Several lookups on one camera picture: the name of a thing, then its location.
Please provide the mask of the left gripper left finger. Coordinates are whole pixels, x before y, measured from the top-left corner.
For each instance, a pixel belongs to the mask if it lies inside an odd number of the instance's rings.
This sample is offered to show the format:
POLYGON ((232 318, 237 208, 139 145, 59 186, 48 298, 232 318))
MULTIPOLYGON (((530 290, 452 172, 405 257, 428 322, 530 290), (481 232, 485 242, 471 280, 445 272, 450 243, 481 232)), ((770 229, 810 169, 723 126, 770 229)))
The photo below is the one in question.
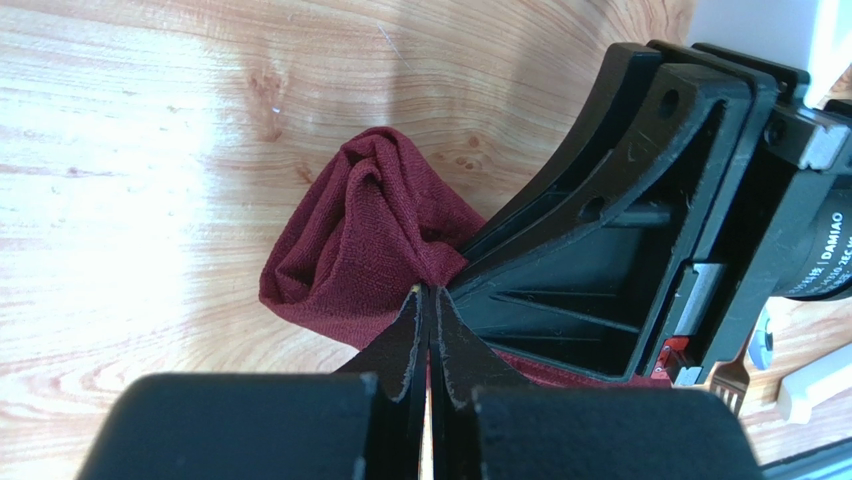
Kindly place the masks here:
POLYGON ((110 411, 83 479, 415 479, 426 289, 326 374, 152 374, 110 411))

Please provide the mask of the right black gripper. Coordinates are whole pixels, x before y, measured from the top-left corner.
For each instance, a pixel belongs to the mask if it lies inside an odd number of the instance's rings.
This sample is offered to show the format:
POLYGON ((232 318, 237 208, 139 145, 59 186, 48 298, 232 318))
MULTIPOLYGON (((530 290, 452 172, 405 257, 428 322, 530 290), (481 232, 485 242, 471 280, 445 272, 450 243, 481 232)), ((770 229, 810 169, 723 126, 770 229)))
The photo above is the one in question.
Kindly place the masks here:
POLYGON ((653 379, 693 386, 744 351, 768 299, 850 296, 850 102, 807 106, 812 77, 787 63, 656 48, 709 67, 662 63, 586 180, 452 281, 488 345, 604 381, 657 352, 653 379))

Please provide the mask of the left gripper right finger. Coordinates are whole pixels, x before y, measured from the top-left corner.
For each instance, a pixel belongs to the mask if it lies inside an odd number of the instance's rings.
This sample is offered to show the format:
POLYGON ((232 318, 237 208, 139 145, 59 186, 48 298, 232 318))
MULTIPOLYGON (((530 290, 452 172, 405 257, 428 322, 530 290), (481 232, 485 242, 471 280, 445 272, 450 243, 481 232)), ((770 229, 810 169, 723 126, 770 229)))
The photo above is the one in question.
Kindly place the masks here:
POLYGON ((530 382, 429 291, 438 479, 759 479, 738 420, 715 396, 530 382))

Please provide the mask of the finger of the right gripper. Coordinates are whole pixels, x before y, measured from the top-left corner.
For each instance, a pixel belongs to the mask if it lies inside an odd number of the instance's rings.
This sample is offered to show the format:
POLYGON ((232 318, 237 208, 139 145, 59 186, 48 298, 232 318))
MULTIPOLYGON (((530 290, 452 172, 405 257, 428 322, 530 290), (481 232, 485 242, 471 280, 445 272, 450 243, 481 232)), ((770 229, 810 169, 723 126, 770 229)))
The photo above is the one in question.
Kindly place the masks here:
POLYGON ((556 207, 614 148, 638 113, 663 54, 635 43, 611 45, 570 131, 539 172, 462 249, 483 259, 556 207))

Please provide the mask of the dark red cloth napkin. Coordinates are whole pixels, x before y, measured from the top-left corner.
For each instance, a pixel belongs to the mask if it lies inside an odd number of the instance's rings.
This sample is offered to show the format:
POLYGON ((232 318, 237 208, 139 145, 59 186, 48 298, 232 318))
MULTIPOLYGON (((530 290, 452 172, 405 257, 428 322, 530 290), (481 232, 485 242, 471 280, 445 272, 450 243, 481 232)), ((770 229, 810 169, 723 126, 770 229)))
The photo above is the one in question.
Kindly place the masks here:
POLYGON ((466 267, 461 248, 484 224, 408 137, 367 129, 340 147, 292 214, 260 274, 260 302, 364 349, 412 286, 445 286, 466 267))

